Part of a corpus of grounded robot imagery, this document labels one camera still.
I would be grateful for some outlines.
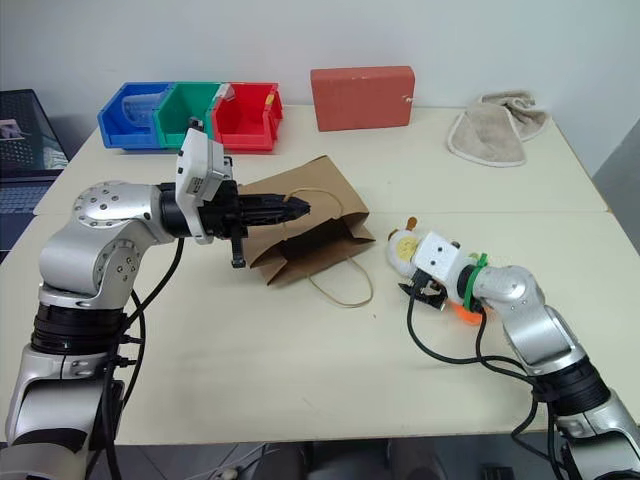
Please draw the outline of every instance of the paper bag handle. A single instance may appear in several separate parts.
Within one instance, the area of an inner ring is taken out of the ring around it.
[[[291,190],[289,193],[287,193],[284,196],[284,199],[282,201],[286,202],[287,200],[289,200],[293,195],[295,195],[298,192],[320,192],[320,193],[326,193],[331,198],[333,198],[336,202],[338,202],[338,205],[340,205],[340,213],[338,213],[338,217],[337,218],[340,218],[342,216],[342,213],[344,212],[344,205],[342,204],[340,199],[335,194],[331,193],[329,190],[325,190],[324,188],[316,188],[316,187],[300,187],[300,188],[296,188],[294,190]],[[286,224],[286,222],[282,222],[282,233],[283,233],[283,237],[284,237],[283,240],[288,240],[289,237],[287,235],[287,224]]]
[[[367,303],[369,303],[372,299],[373,299],[373,283],[371,282],[371,278],[369,277],[369,274],[367,273],[367,271],[364,269],[364,267],[362,265],[360,265],[358,262],[356,262],[353,258],[351,257],[347,257],[347,260],[349,262],[351,262],[358,270],[360,270],[362,272],[362,274],[364,275],[364,278],[367,279],[367,283],[369,284],[369,297],[361,302],[357,302],[357,303],[346,303],[343,302],[341,300],[338,300],[336,297],[334,297],[333,295],[331,295],[329,292],[327,292],[326,290],[324,290],[322,287],[320,287],[320,285],[318,285],[313,278],[311,278],[311,275],[307,275],[307,278],[309,279],[309,281],[311,282],[311,285],[313,285],[314,287],[316,287],[316,289],[318,289],[318,291],[320,293],[322,293],[325,297],[327,297],[329,300],[331,300],[333,303],[335,303],[336,305],[340,305],[341,307],[345,307],[345,308],[358,308],[358,307],[363,307],[364,305],[366,305]]]

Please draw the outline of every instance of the plastic bin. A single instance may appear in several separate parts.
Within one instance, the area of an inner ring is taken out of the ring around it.
[[[232,82],[220,89],[211,115],[215,140],[238,151],[273,150],[282,120],[277,83]]]
[[[152,121],[153,108],[172,85],[171,82],[122,85],[98,114],[104,146],[127,150],[162,148]],[[125,108],[125,99],[129,108]]]
[[[171,87],[153,114],[163,147],[180,148],[193,118],[204,122],[205,132],[213,138],[211,110],[220,85],[213,82],[176,82]]]

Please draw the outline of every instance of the green storage bin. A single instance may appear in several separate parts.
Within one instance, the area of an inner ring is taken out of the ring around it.
[[[209,138],[214,138],[211,111],[220,85],[214,82],[176,82],[173,85],[153,114],[158,139],[163,147],[182,146],[192,117],[202,120],[205,132]]]

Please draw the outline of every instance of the green band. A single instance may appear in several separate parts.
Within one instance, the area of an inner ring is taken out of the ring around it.
[[[473,284],[476,282],[476,277],[480,273],[484,267],[487,266],[489,262],[487,261],[487,254],[483,253],[480,255],[476,263],[476,268],[473,269],[471,275],[469,276],[469,281],[467,282],[467,288],[464,291],[464,303],[463,306],[467,310],[471,311],[471,297],[473,296]]]

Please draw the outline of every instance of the blue storage bin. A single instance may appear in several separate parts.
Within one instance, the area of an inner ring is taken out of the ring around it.
[[[127,150],[164,148],[153,122],[153,110],[172,86],[173,82],[122,85],[98,114],[104,146]]]

